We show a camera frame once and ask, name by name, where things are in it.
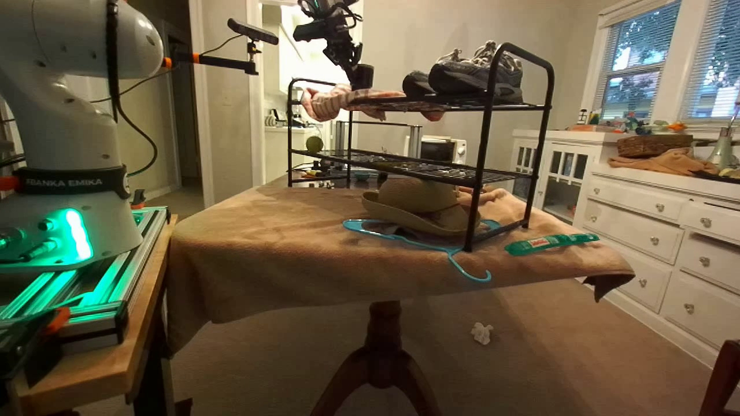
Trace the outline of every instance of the window frame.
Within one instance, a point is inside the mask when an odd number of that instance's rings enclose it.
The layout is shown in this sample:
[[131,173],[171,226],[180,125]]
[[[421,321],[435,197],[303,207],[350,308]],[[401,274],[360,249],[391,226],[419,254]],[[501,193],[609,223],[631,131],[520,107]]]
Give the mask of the window frame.
[[616,26],[651,9],[680,3],[670,49],[661,62],[650,120],[685,120],[688,127],[715,130],[727,119],[694,119],[690,107],[701,88],[704,62],[711,54],[711,33],[722,24],[725,0],[627,0],[598,12],[591,57],[582,88],[579,108],[598,108],[609,75],[609,51]]

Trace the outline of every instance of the green light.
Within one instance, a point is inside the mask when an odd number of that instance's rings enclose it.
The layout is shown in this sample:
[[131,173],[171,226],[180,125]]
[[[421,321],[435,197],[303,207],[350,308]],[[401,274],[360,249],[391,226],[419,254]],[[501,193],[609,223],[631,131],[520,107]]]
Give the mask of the green light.
[[91,248],[89,248],[88,231],[82,226],[82,215],[68,208],[68,210],[62,210],[62,220],[68,226],[68,234],[72,234],[72,241],[73,241],[78,259],[89,259],[91,257]]

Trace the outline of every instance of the drawer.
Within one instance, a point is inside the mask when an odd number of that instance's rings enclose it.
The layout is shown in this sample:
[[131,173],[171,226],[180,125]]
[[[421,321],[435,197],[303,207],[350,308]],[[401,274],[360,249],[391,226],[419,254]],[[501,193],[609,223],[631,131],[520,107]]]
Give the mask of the drawer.
[[619,291],[627,294],[631,301],[639,302],[642,308],[658,313],[673,269],[616,244],[604,244],[613,248],[616,254],[621,254],[627,263],[634,269],[634,279],[619,286]]
[[715,350],[740,338],[740,296],[685,274],[670,276],[661,315]]
[[676,195],[613,181],[594,181],[586,188],[586,197],[664,223],[676,223],[685,207],[685,198]]
[[604,234],[639,254],[664,263],[675,262],[682,239],[676,226],[600,203],[591,203],[584,220],[596,234]]
[[680,224],[719,241],[740,245],[740,208],[715,203],[687,203]]
[[740,248],[703,239],[698,234],[687,235],[676,254],[680,270],[715,282],[727,291],[740,294]]

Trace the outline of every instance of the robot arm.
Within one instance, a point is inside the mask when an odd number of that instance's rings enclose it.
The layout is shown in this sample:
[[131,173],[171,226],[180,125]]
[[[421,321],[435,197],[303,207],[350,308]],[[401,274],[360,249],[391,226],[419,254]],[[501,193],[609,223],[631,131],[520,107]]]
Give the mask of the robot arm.
[[[126,3],[115,8],[121,51],[115,71],[156,71],[164,57],[156,30]],[[0,96],[17,120],[29,168],[119,165],[113,120],[62,86],[64,75],[108,75],[104,0],[0,0],[0,54]]]
[[372,67],[360,64],[362,44],[354,44],[349,30],[362,19],[349,8],[356,0],[297,0],[304,16],[312,24],[293,30],[295,42],[325,39],[324,56],[340,64],[350,84],[350,91],[372,86]]
[[0,56],[25,156],[0,198],[0,270],[75,269],[138,245],[115,120],[62,77],[148,77],[164,57],[156,30],[124,0],[0,0]]

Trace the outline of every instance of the window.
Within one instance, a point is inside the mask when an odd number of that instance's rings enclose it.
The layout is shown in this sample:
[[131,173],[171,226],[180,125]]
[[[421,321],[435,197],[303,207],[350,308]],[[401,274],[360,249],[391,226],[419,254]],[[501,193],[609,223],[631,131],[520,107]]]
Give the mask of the window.
[[740,0],[604,9],[579,108],[600,108],[604,120],[685,120],[704,135],[725,125],[740,111]]
[[614,26],[614,46],[605,71],[604,120],[644,120],[668,56],[676,3]]
[[694,119],[733,119],[740,111],[740,0],[725,0],[719,30],[711,37]]

